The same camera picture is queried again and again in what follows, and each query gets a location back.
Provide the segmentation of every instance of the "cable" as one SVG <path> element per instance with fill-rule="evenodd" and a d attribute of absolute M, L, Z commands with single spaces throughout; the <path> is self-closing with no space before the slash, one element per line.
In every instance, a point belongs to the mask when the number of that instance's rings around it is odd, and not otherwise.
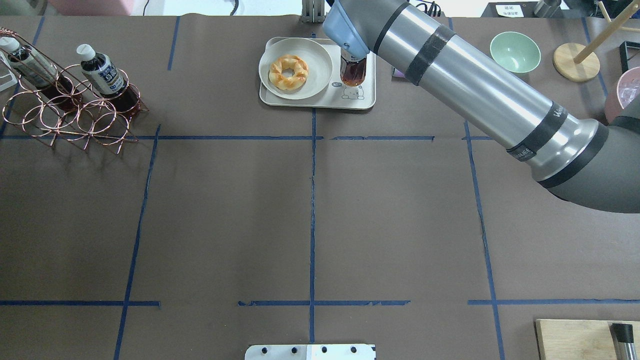
<path fill-rule="evenodd" d="M 442 14 L 442 8 L 440 7 L 440 5 L 436 4 L 435 1 L 426 1 L 426 0 L 417 0 L 420 1 L 420 3 L 418 5 L 416 5 L 415 7 L 418 8 L 418 6 L 420 5 L 424 5 L 424 13 L 432 16 L 432 17 L 439 17 Z"/>
<path fill-rule="evenodd" d="M 145 8 L 142 9 L 142 16 L 145 16 L 145 11 L 147 10 L 147 5 L 149 5 L 149 1 L 151 0 L 147 0 L 147 3 L 145 4 Z"/>
<path fill-rule="evenodd" d="M 234 5 L 234 9 L 233 11 L 231 11 L 231 13 L 229 14 L 229 16 L 233 16 L 233 14 L 236 13 L 236 11 L 238 10 L 238 6 L 240 5 L 240 0 L 236 0 L 236 4 Z"/>

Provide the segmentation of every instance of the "plate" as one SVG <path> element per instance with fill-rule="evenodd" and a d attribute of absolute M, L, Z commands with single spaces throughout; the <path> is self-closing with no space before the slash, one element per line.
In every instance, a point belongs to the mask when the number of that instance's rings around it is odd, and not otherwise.
<path fill-rule="evenodd" d="M 292 91 L 280 90 L 269 80 L 271 64 L 285 54 L 299 56 L 309 67 L 305 84 Z M 286 38 L 267 47 L 258 65 L 258 74 L 264 87 L 279 97 L 292 100 L 306 99 L 324 90 L 329 85 L 332 71 L 329 53 L 322 45 L 306 38 Z"/>

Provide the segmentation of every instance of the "white bottle cap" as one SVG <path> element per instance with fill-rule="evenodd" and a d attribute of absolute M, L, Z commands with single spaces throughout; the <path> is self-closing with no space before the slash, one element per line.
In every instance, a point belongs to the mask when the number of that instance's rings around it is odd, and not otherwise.
<path fill-rule="evenodd" d="M 95 50 L 89 44 L 82 44 L 76 49 L 82 61 L 89 61 L 95 57 Z"/>
<path fill-rule="evenodd" d="M 0 38 L 0 48 L 5 50 L 7 53 L 12 53 L 17 49 L 20 49 L 20 43 L 14 38 L 2 37 Z"/>

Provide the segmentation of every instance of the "twisted donut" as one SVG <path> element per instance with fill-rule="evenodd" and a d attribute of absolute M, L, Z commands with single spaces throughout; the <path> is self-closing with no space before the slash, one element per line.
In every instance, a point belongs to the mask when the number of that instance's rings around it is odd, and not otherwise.
<path fill-rule="evenodd" d="M 284 76 L 283 70 L 293 70 L 293 76 Z M 309 68 L 307 63 L 295 55 L 283 55 L 271 64 L 269 80 L 281 90 L 295 90 L 307 81 Z"/>

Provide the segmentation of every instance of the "plastic bottle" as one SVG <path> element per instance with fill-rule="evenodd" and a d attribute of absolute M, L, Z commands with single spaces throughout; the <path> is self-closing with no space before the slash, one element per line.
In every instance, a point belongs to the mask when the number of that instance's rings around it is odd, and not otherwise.
<path fill-rule="evenodd" d="M 69 97 L 74 88 L 71 81 L 62 74 L 56 79 L 56 67 L 36 49 L 22 45 L 12 37 L 0 38 L 0 48 L 9 53 L 11 67 L 53 104 L 64 111 L 77 108 L 76 103 L 81 102 L 82 95 L 76 94 L 73 98 Z"/>
<path fill-rule="evenodd" d="M 94 90 L 111 102 L 117 112 L 133 114 L 139 106 L 138 96 L 113 65 L 109 56 L 96 53 L 88 44 L 78 46 L 76 52 L 82 60 L 82 72 Z"/>
<path fill-rule="evenodd" d="M 345 85 L 358 86 L 367 75 L 367 57 L 355 58 L 345 49 L 340 52 L 340 78 Z"/>

